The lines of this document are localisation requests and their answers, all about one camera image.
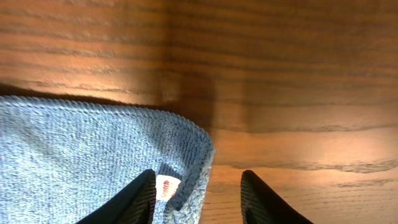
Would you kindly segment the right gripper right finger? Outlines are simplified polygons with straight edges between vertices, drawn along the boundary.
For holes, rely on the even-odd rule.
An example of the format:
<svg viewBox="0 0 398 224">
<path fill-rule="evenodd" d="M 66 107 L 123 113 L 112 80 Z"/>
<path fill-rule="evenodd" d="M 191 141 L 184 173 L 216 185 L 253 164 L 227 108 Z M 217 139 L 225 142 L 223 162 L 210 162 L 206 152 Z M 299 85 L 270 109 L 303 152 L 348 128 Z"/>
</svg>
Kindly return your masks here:
<svg viewBox="0 0 398 224">
<path fill-rule="evenodd" d="M 241 176 L 241 213 L 244 224 L 312 224 L 252 170 Z"/>
</svg>

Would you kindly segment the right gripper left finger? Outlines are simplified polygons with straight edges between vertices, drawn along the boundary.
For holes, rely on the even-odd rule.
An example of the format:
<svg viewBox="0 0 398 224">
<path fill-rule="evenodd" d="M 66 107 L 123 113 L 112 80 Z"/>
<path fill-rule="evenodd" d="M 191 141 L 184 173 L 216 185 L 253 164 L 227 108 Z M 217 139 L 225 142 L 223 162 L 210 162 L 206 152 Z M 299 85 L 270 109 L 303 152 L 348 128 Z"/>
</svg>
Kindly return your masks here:
<svg viewBox="0 0 398 224">
<path fill-rule="evenodd" d="M 147 169 L 77 224 L 151 224 L 155 196 L 155 172 Z"/>
</svg>

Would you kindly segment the blue microfiber cloth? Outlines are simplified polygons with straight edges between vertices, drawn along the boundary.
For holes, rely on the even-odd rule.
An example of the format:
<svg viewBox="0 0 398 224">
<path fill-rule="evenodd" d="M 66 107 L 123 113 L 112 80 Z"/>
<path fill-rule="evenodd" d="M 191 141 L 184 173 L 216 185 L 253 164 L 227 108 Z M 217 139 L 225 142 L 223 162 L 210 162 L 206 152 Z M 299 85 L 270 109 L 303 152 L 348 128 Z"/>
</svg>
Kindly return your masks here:
<svg viewBox="0 0 398 224">
<path fill-rule="evenodd" d="M 1 222 L 76 223 L 147 169 L 178 187 L 154 223 L 198 223 L 215 149 L 168 111 L 1 98 Z"/>
</svg>

